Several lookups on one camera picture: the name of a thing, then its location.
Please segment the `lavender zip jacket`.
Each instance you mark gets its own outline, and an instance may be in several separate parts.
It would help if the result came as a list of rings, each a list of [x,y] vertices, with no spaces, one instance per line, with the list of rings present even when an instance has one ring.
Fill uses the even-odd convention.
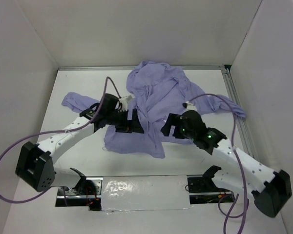
[[[132,70],[126,81],[127,90],[134,95],[129,109],[137,109],[145,133],[117,133],[108,126],[104,136],[105,148],[121,154],[145,153],[154,158],[165,158],[163,142],[191,144],[189,139],[165,137],[161,128],[170,113],[182,114],[182,104],[196,98],[193,104],[201,115],[233,111],[235,103],[226,96],[218,99],[206,96],[203,89],[191,82],[181,67],[167,63],[142,61]]]

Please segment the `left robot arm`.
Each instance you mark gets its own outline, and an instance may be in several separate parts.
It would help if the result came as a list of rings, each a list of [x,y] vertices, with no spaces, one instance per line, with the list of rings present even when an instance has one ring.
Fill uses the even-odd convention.
[[[132,96],[118,98],[104,94],[103,101],[83,110],[61,133],[36,144],[25,143],[16,165],[16,175],[37,192],[51,187],[68,187],[80,195],[86,190],[87,177],[75,168],[55,168],[57,160],[79,141],[106,125],[119,133],[144,133],[136,109],[129,111]]]

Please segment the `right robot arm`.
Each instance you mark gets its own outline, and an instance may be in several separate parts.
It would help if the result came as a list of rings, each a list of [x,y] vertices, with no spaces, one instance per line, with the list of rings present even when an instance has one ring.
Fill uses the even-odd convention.
[[[244,176],[238,177],[224,167],[209,167],[203,173],[203,185],[208,191],[221,188],[253,199],[256,208],[268,217],[276,217],[292,196],[287,172],[276,172],[235,147],[224,133],[207,127],[195,110],[187,110],[181,115],[169,114],[161,132],[167,137],[171,129],[174,130],[173,137],[190,139],[212,157],[243,170]]]

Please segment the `white taped front panel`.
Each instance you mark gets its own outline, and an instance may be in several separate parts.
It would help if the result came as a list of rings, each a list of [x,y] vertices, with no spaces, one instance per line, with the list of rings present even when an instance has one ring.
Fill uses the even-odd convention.
[[[185,175],[106,176],[102,183],[103,211],[183,210],[191,207]]]

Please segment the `aluminium frame rail back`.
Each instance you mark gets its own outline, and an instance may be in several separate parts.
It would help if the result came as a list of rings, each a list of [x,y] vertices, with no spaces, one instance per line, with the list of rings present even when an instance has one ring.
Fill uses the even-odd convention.
[[[60,67],[59,71],[95,71],[95,70],[134,70],[136,66],[84,66],[84,67]],[[222,73],[226,73],[227,69],[224,65],[184,65],[181,68],[185,70],[220,70]]]

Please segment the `aluminium frame rail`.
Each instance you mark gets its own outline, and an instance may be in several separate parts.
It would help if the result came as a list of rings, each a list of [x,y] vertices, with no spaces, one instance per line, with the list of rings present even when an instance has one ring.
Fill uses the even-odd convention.
[[[134,70],[136,66],[84,66],[84,67],[60,67],[59,71],[95,71],[95,70]],[[220,70],[222,73],[226,73],[227,69],[224,65],[184,65],[181,68],[185,70]]]
[[[246,153],[248,153],[252,158],[261,162],[261,158],[258,155],[256,148],[253,144],[253,139],[251,137],[251,133],[249,131],[249,127],[246,123],[246,111],[242,108],[242,104],[239,100],[237,90],[235,88],[233,79],[230,74],[231,65],[222,65],[221,71],[223,75],[223,79],[225,82],[225,86],[228,92],[228,97],[235,103],[235,107],[233,108],[237,114],[237,128],[241,137],[243,149]]]

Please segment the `aluminium frame rail right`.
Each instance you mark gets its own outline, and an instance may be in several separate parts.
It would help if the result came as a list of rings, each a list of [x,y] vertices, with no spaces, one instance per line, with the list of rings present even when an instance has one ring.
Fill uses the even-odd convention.
[[[246,111],[242,108],[242,104],[239,100],[237,90],[235,88],[233,79],[230,74],[231,65],[222,65],[221,71],[223,75],[223,79],[225,82],[225,86],[228,92],[228,97],[235,103],[235,107],[233,108],[237,114],[237,128],[241,137],[243,149],[246,153],[248,153],[252,158],[261,162],[261,158],[258,155],[256,148],[253,144],[253,139],[251,137],[251,133],[249,131],[249,127],[246,123]]]

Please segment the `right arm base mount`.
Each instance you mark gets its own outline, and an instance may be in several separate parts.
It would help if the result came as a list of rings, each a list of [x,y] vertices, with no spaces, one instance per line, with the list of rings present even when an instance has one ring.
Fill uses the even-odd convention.
[[[212,179],[216,172],[220,171],[218,166],[211,166],[202,175],[190,175],[185,190],[189,193],[189,202],[194,204],[215,204],[234,201],[231,191],[217,187]]]

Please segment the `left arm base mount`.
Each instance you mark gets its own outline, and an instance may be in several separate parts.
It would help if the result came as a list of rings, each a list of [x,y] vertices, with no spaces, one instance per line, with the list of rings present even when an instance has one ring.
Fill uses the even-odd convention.
[[[78,175],[73,187],[58,188],[55,207],[88,207],[90,211],[101,211],[102,177],[86,176],[75,168],[70,168]]]

